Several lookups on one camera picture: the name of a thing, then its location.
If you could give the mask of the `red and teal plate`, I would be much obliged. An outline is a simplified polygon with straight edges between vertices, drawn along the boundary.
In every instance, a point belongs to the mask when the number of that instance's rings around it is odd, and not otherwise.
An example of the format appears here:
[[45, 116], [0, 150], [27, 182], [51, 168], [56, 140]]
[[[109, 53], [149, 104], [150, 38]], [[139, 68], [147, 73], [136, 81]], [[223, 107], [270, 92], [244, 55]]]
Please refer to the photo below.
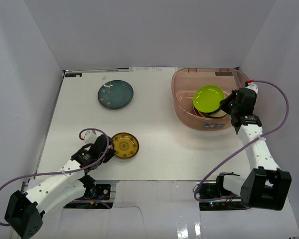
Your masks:
[[212, 118], [209, 115], [210, 113], [201, 112], [198, 109], [196, 109], [195, 107], [193, 107], [193, 110], [194, 110], [194, 113], [196, 116], [198, 116], [199, 118], [205, 119], [205, 120], [225, 120], [225, 119], [230, 118], [230, 116], [228, 114], [226, 117], [223, 117], [223, 118]]

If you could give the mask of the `yellow patterned plate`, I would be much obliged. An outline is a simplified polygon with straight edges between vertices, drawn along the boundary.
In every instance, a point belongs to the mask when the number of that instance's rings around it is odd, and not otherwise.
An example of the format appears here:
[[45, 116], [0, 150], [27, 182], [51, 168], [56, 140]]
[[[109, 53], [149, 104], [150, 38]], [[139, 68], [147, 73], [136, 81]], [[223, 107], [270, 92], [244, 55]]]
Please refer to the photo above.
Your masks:
[[135, 136], [127, 132], [120, 132], [113, 137], [115, 156], [120, 159], [129, 159], [138, 153], [140, 149], [139, 141]]

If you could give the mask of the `lime green plate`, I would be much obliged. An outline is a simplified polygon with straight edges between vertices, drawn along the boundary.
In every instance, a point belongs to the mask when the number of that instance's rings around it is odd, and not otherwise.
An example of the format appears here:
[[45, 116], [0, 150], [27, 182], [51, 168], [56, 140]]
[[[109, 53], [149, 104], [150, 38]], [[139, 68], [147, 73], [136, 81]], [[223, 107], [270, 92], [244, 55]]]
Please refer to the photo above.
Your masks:
[[202, 113], [212, 113], [220, 108], [225, 99], [224, 91], [215, 85], [206, 85], [198, 89], [193, 96], [193, 106]]

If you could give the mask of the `dark blue ceramic plate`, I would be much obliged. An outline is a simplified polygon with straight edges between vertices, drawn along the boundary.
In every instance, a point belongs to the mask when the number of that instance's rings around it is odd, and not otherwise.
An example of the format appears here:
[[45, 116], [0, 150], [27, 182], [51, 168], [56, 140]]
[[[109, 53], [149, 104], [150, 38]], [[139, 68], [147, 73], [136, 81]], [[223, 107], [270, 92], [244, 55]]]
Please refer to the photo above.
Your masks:
[[119, 110], [127, 106], [133, 99], [132, 86], [123, 80], [112, 80], [103, 84], [98, 90], [99, 103], [110, 110]]

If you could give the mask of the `cream plate with black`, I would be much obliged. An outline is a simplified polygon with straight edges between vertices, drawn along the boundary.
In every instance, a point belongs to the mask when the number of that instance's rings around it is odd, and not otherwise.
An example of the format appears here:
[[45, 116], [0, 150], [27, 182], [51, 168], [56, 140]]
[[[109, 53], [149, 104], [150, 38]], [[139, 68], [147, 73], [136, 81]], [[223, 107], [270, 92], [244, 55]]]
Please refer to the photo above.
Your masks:
[[226, 117], [227, 116], [227, 113], [224, 112], [223, 110], [218, 110], [216, 112], [212, 112], [209, 114], [210, 117], [212, 118], [223, 118], [223, 117]]

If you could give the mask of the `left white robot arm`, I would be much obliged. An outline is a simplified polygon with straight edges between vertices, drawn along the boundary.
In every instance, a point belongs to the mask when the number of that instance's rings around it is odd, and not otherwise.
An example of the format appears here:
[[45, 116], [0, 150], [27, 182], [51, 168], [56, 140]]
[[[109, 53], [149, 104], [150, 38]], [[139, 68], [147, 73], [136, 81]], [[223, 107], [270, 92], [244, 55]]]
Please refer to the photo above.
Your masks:
[[80, 148], [66, 164], [37, 186], [16, 191], [9, 199], [5, 220], [22, 238], [34, 236], [43, 225], [43, 217], [78, 198], [95, 194], [96, 181], [89, 172], [108, 162], [115, 154], [113, 139], [105, 135]]

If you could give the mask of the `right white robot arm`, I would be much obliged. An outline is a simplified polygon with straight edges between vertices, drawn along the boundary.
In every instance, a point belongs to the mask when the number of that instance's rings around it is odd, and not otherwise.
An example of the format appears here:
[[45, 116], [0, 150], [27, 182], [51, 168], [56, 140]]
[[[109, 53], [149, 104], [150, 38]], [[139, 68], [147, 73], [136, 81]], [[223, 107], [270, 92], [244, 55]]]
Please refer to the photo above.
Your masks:
[[253, 113], [258, 86], [254, 83], [232, 91], [220, 102], [220, 109], [231, 116], [231, 124], [245, 146], [250, 173], [247, 178], [220, 173], [215, 192], [222, 199], [234, 194], [245, 207], [280, 211], [284, 207], [292, 182], [289, 172], [274, 161], [263, 136], [262, 123]]

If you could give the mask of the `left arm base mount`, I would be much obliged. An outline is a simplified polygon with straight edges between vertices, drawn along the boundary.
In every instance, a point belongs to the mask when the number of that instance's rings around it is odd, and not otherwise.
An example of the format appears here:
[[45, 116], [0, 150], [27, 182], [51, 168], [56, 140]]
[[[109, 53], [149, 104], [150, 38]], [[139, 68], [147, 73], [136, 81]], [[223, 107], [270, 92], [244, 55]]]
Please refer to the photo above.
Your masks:
[[93, 188], [86, 189], [84, 195], [64, 206], [65, 209], [111, 209], [110, 184], [96, 184]]

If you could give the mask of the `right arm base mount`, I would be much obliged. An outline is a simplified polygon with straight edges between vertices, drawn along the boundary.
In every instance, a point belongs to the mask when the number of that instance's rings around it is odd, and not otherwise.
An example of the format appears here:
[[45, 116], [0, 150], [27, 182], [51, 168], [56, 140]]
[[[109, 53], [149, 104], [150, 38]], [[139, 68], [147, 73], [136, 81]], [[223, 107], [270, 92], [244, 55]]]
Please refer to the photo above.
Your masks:
[[207, 181], [205, 182], [198, 194], [199, 199], [213, 199], [213, 198], [220, 198], [220, 197], [227, 197], [230, 196], [229, 199], [222, 199], [217, 201], [210, 201], [210, 202], [199, 202], [199, 209], [201, 212], [207, 211], [242, 211], [247, 210], [248, 208], [244, 207], [241, 203], [240, 197], [234, 195], [232, 192], [228, 190], [219, 191], [217, 189], [216, 181]]

